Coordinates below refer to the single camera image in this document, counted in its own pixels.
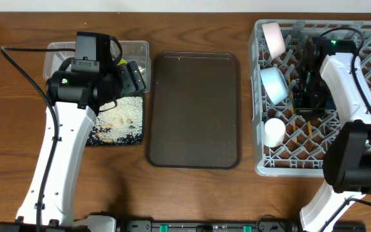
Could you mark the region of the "yellow green snack wrapper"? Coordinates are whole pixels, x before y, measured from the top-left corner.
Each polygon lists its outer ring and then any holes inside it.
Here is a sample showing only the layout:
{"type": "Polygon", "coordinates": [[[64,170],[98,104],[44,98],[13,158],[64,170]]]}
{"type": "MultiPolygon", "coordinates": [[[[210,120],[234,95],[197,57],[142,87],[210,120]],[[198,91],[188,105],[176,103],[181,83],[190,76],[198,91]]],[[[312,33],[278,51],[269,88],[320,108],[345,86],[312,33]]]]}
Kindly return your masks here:
{"type": "Polygon", "coordinates": [[[128,62],[124,59],[121,59],[118,63],[118,66],[121,65],[121,64],[127,64],[128,62]]]}

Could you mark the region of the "wooden chopstick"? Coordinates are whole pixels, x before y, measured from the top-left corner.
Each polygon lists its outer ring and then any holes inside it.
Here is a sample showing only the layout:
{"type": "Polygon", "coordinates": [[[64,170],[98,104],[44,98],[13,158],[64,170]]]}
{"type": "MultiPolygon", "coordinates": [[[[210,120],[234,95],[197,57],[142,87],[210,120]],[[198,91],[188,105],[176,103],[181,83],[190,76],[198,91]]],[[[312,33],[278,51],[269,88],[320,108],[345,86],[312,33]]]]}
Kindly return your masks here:
{"type": "MultiPolygon", "coordinates": [[[[292,113],[292,116],[295,116],[294,107],[293,107],[293,93],[292,93],[292,88],[296,84],[296,81],[295,80],[292,81],[291,76],[288,77],[288,80],[289,80],[289,85],[288,85],[288,87],[289,87],[289,99],[290,99],[290,102],[292,103],[291,104],[291,113],[292,113]]],[[[292,123],[292,127],[293,127],[293,132],[296,132],[296,130],[297,130],[296,120],[294,120],[294,122],[292,123]]],[[[294,137],[294,142],[295,143],[298,142],[297,137],[294,137]]]]}
{"type": "Polygon", "coordinates": [[[309,137],[313,137],[312,125],[311,125],[310,121],[307,122],[307,128],[308,128],[308,132],[309,132],[309,137]]]}

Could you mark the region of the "small light blue bowl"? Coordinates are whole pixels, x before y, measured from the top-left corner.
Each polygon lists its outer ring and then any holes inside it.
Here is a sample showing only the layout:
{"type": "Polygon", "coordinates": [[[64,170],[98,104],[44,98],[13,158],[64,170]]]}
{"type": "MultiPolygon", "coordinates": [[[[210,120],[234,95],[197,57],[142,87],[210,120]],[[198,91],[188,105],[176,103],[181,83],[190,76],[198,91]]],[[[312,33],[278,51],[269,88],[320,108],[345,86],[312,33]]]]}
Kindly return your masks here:
{"type": "Polygon", "coordinates": [[[260,70],[260,77],[273,104],[279,104],[289,96],[289,89],[280,69],[273,66],[260,70]]]}

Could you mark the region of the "white cup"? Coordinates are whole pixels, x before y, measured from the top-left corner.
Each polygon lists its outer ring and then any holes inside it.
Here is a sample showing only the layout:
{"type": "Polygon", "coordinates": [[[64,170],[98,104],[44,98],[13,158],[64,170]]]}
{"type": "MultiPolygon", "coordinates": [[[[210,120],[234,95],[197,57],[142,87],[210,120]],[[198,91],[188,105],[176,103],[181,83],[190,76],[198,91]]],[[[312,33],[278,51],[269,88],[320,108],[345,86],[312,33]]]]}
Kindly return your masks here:
{"type": "Polygon", "coordinates": [[[264,145],[268,147],[279,146],[285,137],[285,123],[278,118],[271,118],[264,124],[265,141],[264,145]]]}

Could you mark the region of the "pink bowl with rice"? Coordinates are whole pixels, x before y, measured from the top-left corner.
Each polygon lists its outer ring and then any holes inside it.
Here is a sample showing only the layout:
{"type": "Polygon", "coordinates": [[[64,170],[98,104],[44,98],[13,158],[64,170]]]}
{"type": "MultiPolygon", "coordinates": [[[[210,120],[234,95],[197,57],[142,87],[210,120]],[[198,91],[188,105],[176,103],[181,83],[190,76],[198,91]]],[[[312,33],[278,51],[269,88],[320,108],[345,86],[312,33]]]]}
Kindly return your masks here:
{"type": "Polygon", "coordinates": [[[286,51],[281,28],[278,23],[266,23],[262,25],[262,29],[270,56],[275,59],[286,51]]]}

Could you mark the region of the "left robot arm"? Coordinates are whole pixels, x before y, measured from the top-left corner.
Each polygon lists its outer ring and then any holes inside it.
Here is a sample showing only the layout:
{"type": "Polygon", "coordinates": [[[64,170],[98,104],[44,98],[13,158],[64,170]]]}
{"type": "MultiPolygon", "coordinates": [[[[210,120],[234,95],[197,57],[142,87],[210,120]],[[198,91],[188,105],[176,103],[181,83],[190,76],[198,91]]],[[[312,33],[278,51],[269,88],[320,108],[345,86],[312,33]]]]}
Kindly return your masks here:
{"type": "Polygon", "coordinates": [[[135,61],[98,71],[65,60],[46,83],[46,129],[29,192],[15,222],[0,222],[0,231],[116,231],[113,216],[74,219],[75,187],[100,107],[144,87],[135,61]]]}

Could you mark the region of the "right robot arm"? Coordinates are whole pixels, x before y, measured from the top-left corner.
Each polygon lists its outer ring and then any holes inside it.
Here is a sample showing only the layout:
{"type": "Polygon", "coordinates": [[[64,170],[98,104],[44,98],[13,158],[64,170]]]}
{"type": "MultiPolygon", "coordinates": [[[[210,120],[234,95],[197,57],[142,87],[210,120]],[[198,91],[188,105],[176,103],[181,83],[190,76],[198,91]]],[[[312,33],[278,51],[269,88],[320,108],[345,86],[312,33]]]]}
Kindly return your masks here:
{"type": "Polygon", "coordinates": [[[340,130],[323,159],[324,181],[300,211],[304,231],[332,231],[355,202],[371,194],[371,91],[359,48],[348,39],[310,37],[302,49],[300,89],[307,106],[332,99],[340,130]]]}

